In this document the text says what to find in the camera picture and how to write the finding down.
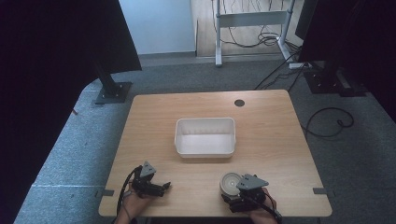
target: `white plastic bin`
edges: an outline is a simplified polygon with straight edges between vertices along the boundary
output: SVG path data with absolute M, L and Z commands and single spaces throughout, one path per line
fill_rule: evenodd
M 229 158 L 235 149 L 231 118 L 180 119 L 175 146 L 182 158 Z

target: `floor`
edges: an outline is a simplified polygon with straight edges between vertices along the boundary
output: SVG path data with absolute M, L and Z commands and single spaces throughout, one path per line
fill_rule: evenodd
M 81 93 L 53 150 L 32 185 L 15 223 L 110 223 L 98 214 L 117 152 L 123 124 L 137 94 L 198 91 L 250 91 L 274 71 L 279 54 L 225 57 L 217 68 L 210 57 L 190 54 L 142 56 L 143 71 L 114 74 L 134 83 L 124 104 L 96 105 L 99 80 Z M 284 223 L 394 223 L 396 212 L 396 124 L 378 101 L 337 94 L 312 94 L 303 76 L 282 66 L 259 87 L 290 90 L 297 117 L 315 133 L 332 134 L 350 116 L 354 125 L 334 137 L 307 136 L 323 185 L 329 192 L 329 217 L 285 217 Z M 224 219 L 140 218 L 139 223 L 224 223 Z M 245 219 L 233 222 L 244 223 Z

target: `hole in table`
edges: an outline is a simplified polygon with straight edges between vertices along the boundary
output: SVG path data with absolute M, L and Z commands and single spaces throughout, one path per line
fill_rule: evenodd
M 243 101 L 243 100 L 235 100 L 234 104 L 235 104 L 236 106 L 241 107 L 241 106 L 244 106 L 244 105 L 245 105 L 245 101 Z

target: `wall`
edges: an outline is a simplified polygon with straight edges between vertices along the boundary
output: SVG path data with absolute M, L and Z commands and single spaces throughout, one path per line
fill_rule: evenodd
M 190 0 L 120 0 L 138 54 L 195 51 Z

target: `table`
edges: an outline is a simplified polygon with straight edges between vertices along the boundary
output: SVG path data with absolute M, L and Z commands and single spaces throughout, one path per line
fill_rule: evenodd
M 259 25 L 275 25 L 282 24 L 282 32 L 277 44 L 283 57 L 288 63 L 293 63 L 290 57 L 289 50 L 286 48 L 285 41 L 286 35 L 289 30 L 291 14 L 293 13 L 295 0 L 290 1 L 288 10 L 286 11 L 266 11 L 266 12 L 245 12 L 239 14 L 221 14 L 220 13 L 220 0 L 217 0 L 217 13 L 216 13 L 216 66 L 222 66 L 221 59 L 221 38 L 220 28 L 225 27 L 238 27 L 238 26 L 259 26 Z
M 236 106 L 243 100 L 243 106 Z M 236 145 L 229 159 L 181 158 L 174 145 L 178 119 L 233 118 Z M 229 172 L 251 174 L 267 186 L 284 217 L 326 217 L 332 213 L 316 165 L 286 91 L 222 91 L 138 95 L 120 140 L 99 213 L 115 216 L 126 176 L 148 161 L 154 184 L 171 188 L 144 217 L 241 217 L 220 197 L 219 182 Z

